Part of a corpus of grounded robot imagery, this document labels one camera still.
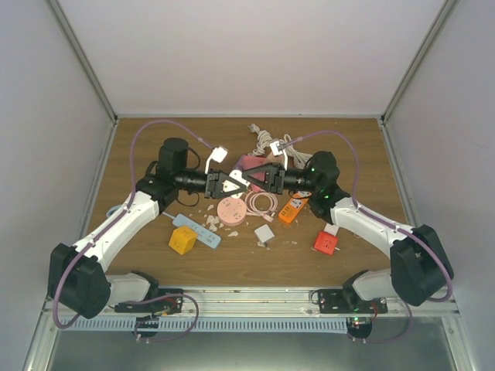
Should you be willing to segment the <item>white square plug adapter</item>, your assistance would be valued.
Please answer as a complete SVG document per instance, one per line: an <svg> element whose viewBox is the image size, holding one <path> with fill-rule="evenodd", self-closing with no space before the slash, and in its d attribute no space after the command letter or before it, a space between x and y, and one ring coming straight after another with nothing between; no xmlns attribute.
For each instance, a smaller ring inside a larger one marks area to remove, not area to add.
<svg viewBox="0 0 495 371"><path fill-rule="evenodd" d="M224 192L233 192L237 191L237 193L231 195L231 197L235 199L241 198L241 196L248 189L250 182L242 177L242 171L239 168L233 169L229 174L230 180L226 180L223 184Z"/></svg>

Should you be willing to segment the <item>purple power strip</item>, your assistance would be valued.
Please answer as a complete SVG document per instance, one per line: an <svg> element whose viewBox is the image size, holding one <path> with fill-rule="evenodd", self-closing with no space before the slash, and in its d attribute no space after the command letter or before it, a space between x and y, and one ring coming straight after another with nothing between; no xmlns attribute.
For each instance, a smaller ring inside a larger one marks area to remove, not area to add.
<svg viewBox="0 0 495 371"><path fill-rule="evenodd" d="M233 167L233 170L239 170L241 172L244 171L246 169L247 159L248 157L246 155L242 155Z"/></svg>

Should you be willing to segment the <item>beige cube socket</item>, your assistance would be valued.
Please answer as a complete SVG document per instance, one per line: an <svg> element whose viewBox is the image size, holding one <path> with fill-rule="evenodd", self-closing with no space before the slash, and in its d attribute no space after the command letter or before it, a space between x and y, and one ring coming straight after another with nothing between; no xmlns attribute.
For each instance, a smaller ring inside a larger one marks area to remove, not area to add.
<svg viewBox="0 0 495 371"><path fill-rule="evenodd" d="M283 157L275 156L272 153L270 153L266 156L265 163L279 163L281 160L283 160Z"/></svg>

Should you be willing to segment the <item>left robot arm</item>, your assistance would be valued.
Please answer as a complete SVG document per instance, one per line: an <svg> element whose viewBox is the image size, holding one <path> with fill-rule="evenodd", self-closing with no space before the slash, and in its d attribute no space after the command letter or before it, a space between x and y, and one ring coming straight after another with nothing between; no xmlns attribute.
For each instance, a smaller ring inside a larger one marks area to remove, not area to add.
<svg viewBox="0 0 495 371"><path fill-rule="evenodd" d="M137 181L124 203L96 230L70 246L59 244L49 261L47 294L53 312L64 305L90 319L108 305L133 302L140 311L159 305L153 279L143 273L109 276L107 270L121 249L155 220L182 191L224 199L246 190L246 185L222 171L200 171L187 165L192 148L181 138L164 140L159 156Z"/></svg>

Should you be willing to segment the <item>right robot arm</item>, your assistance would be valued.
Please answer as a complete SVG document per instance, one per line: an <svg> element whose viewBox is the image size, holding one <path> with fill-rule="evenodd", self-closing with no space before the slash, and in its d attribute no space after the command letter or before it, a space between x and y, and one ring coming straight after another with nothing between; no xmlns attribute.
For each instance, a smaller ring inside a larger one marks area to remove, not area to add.
<svg viewBox="0 0 495 371"><path fill-rule="evenodd" d="M266 163L242 172L243 179L266 192L308 192L312 213L325 222L364 239L390 261L381 271L361 271L343 285L343 306L363 311L371 300L398 297L418 307L425 301L447 301L452 296L454 272L436 231L390 220L342 190L340 170L329 151L318 151L304 168Z"/></svg>

